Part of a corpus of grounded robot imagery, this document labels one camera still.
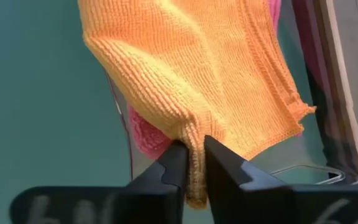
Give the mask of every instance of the towel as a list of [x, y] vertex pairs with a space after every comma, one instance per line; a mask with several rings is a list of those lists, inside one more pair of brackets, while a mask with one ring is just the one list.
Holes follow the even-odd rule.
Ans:
[[302, 102], [261, 0], [78, 0], [83, 38], [128, 103], [190, 149], [186, 202], [206, 208], [204, 137], [251, 159], [302, 132]]
[[[268, 0], [273, 27], [277, 33], [278, 19], [280, 18], [281, 0]], [[157, 159], [172, 143], [172, 139], [152, 126], [137, 113], [130, 104], [127, 104], [128, 122], [132, 138], [136, 147], [149, 159]]]

